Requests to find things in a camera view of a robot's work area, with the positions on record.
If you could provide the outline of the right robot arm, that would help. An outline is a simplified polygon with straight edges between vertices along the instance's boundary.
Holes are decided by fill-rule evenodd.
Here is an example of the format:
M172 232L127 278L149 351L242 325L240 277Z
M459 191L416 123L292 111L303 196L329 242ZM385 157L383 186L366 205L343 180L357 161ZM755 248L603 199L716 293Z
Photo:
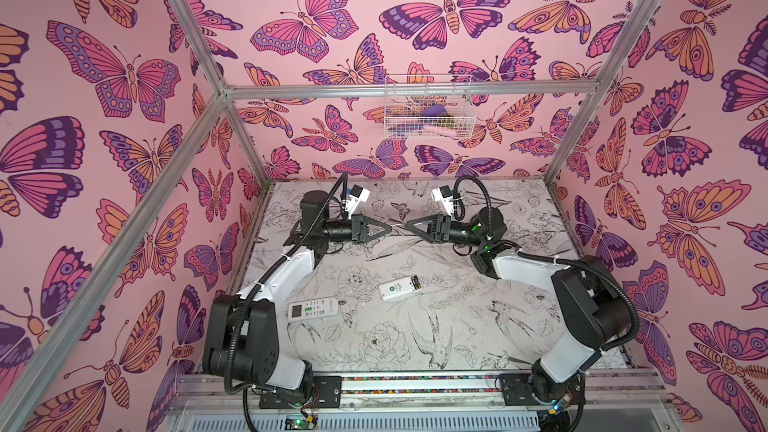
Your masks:
M435 214L406 223L429 243L469 246L472 264L482 275L526 283L552 293L565 324L554 346L530 369L523 390L532 401L559 411L583 396L586 371L604 353L635 339L638 311L599 258L566 259L523 251L506 239L497 208L485 207L469 222Z

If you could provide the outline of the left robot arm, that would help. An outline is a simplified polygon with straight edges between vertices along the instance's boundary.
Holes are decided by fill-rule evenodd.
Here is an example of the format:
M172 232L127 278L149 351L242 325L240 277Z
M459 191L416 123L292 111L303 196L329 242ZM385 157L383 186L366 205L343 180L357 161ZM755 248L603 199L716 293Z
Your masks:
M281 350L278 313L296 286L314 272L330 244L364 244L392 231L389 225L356 212L369 196L369 190L357 185L343 191L342 216L333 218L334 192L305 193L300 220L277 261L251 285L214 301L202 370L221 377L227 394L273 391L287 394L287 400L296 403L312 396L312 366Z

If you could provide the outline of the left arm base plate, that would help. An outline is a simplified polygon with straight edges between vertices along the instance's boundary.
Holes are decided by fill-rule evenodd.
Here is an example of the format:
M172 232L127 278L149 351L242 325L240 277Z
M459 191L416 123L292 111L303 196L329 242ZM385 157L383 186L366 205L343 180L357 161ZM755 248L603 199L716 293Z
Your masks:
M260 409L299 409L305 405L317 409L340 407L342 392L341 376L314 376L304 380L296 390L277 388L264 392L259 400Z

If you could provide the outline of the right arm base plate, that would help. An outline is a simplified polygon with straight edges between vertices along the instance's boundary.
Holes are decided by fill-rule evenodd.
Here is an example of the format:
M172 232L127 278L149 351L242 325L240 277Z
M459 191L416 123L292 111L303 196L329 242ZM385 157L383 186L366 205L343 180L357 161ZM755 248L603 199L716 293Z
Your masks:
M541 406L556 412L584 399L584 386L576 376L557 383L544 372L505 373L496 379L507 406Z

